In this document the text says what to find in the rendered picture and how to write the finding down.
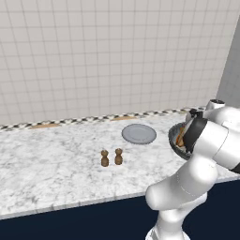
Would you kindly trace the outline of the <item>grey round plate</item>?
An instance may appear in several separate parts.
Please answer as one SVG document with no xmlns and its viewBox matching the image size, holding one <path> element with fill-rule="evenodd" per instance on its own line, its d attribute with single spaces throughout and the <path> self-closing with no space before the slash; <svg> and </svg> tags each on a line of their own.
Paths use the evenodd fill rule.
<svg viewBox="0 0 240 240">
<path fill-rule="evenodd" d="M 156 139 L 157 133 L 149 126 L 131 124 L 122 130 L 122 137 L 130 143 L 149 144 Z"/>
</svg>

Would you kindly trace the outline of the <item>dark grey bowl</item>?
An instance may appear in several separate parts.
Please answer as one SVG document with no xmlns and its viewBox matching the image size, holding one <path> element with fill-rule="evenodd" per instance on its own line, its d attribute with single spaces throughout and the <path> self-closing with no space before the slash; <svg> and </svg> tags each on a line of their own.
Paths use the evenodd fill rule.
<svg viewBox="0 0 240 240">
<path fill-rule="evenodd" d="M 180 128 L 183 128 L 185 125 L 186 124 L 182 122 L 172 126 L 168 132 L 168 139 L 169 139 L 169 144 L 172 150 L 175 152 L 175 154 L 185 160 L 189 160 L 189 158 L 191 157 L 191 154 L 186 152 L 186 148 L 184 146 L 179 147 L 176 144 L 176 139 L 180 133 Z"/>
</svg>

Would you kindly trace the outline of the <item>orange-brown bun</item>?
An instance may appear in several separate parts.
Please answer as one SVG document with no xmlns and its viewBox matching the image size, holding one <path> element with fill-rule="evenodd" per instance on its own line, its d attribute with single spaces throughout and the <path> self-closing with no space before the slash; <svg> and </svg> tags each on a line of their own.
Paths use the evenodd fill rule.
<svg viewBox="0 0 240 240">
<path fill-rule="evenodd" d="M 179 147 L 182 147 L 184 145 L 184 140 L 183 140 L 184 134 L 185 134 L 185 129 L 181 127 L 180 132 L 175 141 L 175 144 Z"/>
</svg>

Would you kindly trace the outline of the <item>brown wooden shaker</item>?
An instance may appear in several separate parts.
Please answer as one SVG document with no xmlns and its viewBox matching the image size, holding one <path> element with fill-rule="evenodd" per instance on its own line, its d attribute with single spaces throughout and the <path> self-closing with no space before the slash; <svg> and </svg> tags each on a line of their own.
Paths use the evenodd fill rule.
<svg viewBox="0 0 240 240">
<path fill-rule="evenodd" d="M 114 159 L 114 162 L 116 165 L 121 165 L 122 162 L 123 162 L 123 158 L 122 158 L 122 150 L 120 148 L 117 148 L 115 150 L 115 159 Z"/>
<path fill-rule="evenodd" d="M 102 150 L 101 155 L 102 155 L 101 166 L 108 167 L 109 166 L 109 159 L 108 159 L 109 152 L 107 150 Z"/>
</svg>

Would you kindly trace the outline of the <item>dark blue counter cabinet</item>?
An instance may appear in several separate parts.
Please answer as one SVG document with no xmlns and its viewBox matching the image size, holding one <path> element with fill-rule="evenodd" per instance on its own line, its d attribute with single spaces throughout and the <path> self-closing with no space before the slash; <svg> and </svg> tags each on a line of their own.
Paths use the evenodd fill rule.
<svg viewBox="0 0 240 240">
<path fill-rule="evenodd" d="M 0 240 L 145 240 L 157 218 L 138 197 L 0 220 Z M 240 180 L 216 184 L 183 229 L 191 240 L 240 240 Z"/>
</svg>

